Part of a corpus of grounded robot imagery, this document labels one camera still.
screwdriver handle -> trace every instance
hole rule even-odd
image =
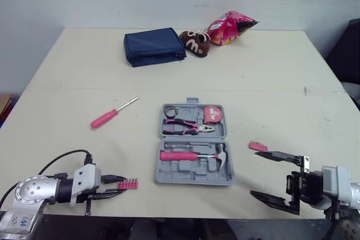
[[[197,153],[161,151],[160,160],[197,160]]]
[[[103,114],[99,118],[92,121],[90,126],[93,129],[97,129],[99,126],[105,124],[106,122],[108,122],[110,119],[112,119],[117,114],[118,114],[118,111],[115,109],[112,109],[110,112],[107,112],[106,114]]]

hammer head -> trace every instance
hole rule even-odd
[[[217,147],[217,151],[218,151],[217,159],[219,159],[221,162],[220,167],[219,167],[219,170],[220,170],[226,163],[226,153],[224,152],[224,144],[223,143],[218,143],[216,145],[216,147]]]

floor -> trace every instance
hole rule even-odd
[[[329,227],[328,220],[136,219],[45,215],[35,239],[320,240]],[[344,238],[336,231],[333,239]]]

tool case compartment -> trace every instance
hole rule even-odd
[[[169,120],[164,113],[168,106],[177,109],[176,119],[195,121],[203,124],[204,107],[214,106],[221,110],[222,119],[216,124],[207,124],[215,127],[213,132],[199,132],[197,135],[169,135],[163,130],[183,132],[189,129],[178,124],[166,124]],[[199,104],[197,98],[187,98],[184,104],[164,104],[161,110],[160,134],[164,138],[159,142],[157,150],[156,181],[168,184],[203,184],[203,185],[231,185],[234,182],[232,156],[230,146],[223,140],[225,138],[226,122],[224,109],[221,105]],[[198,155],[218,154],[218,144],[223,144],[226,160],[221,169],[220,160],[213,157],[199,157],[195,160],[161,160],[160,153],[165,152],[194,152]]]

white wall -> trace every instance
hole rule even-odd
[[[0,0],[0,93],[23,91],[63,27],[199,29],[229,10],[305,30],[326,56],[360,0]]]

